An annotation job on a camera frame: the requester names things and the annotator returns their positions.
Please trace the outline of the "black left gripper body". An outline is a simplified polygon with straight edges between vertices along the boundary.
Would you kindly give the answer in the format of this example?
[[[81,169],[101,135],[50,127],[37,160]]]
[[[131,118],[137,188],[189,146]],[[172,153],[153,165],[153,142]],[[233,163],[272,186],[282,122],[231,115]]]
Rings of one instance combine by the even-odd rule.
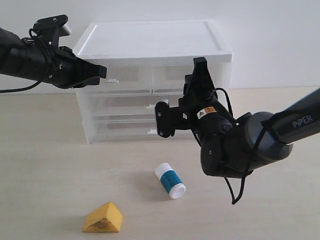
[[[60,89],[83,88],[85,86],[85,61],[76,57],[68,47],[50,47],[53,56],[46,83]]]

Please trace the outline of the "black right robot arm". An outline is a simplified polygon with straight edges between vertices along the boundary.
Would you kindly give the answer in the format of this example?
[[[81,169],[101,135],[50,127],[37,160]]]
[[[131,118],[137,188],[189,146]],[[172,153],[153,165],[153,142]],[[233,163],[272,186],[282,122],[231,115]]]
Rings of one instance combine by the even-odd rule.
[[[237,178],[287,158],[296,141],[320,131],[320,92],[314,90],[287,109],[233,116],[219,102],[204,57],[185,76],[181,106],[200,142],[200,164],[208,176]]]

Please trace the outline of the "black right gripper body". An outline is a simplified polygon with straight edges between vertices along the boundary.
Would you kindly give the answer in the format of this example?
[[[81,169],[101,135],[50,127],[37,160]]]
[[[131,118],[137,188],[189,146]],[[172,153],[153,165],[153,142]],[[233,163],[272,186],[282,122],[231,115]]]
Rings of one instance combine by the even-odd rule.
[[[219,136],[236,126],[232,113],[219,102],[215,88],[185,86],[178,100],[178,130],[190,130],[198,140]]]

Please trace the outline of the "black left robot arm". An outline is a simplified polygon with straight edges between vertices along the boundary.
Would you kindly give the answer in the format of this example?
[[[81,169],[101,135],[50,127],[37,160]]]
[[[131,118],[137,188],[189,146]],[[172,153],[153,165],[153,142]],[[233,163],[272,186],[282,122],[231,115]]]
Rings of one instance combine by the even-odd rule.
[[[0,30],[0,73],[59,89],[97,86],[106,78],[107,68],[77,57],[66,46],[49,44],[43,36],[19,38]]]

